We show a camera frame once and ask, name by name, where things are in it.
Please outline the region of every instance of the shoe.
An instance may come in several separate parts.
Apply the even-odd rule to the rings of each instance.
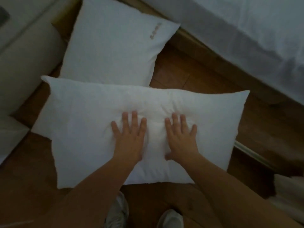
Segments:
[[[105,219],[104,228],[124,228],[129,216],[129,206],[125,196],[119,192],[116,200],[110,207],[107,218]]]
[[[183,216],[175,210],[167,210],[159,219],[157,228],[184,228]]]

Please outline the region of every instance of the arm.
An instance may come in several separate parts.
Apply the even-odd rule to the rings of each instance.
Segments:
[[[32,227],[102,227],[108,210],[134,166],[141,160],[146,132],[146,119],[137,124],[132,112],[129,128],[128,114],[123,113],[123,132],[111,123],[116,138],[113,158],[80,182],[59,204],[35,221]]]
[[[189,132],[186,117],[181,123],[172,115],[165,120],[171,153],[166,160],[179,163],[200,187],[224,227],[301,227],[285,213],[261,198],[233,176],[198,152],[197,126]]]

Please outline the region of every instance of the shoelace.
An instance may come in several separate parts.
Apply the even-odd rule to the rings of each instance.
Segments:
[[[109,228],[123,228],[123,216],[114,216],[109,222]]]

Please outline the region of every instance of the bed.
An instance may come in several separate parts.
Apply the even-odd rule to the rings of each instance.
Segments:
[[[304,105],[304,0],[142,0],[264,84]]]

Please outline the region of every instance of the right hand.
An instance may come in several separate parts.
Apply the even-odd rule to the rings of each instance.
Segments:
[[[197,125],[193,125],[191,131],[186,122],[186,116],[181,115],[181,123],[178,122],[176,113],[172,114],[173,125],[170,119],[165,119],[168,143],[171,153],[166,154],[166,160],[174,160],[180,165],[188,160],[193,154],[199,154],[196,145]]]

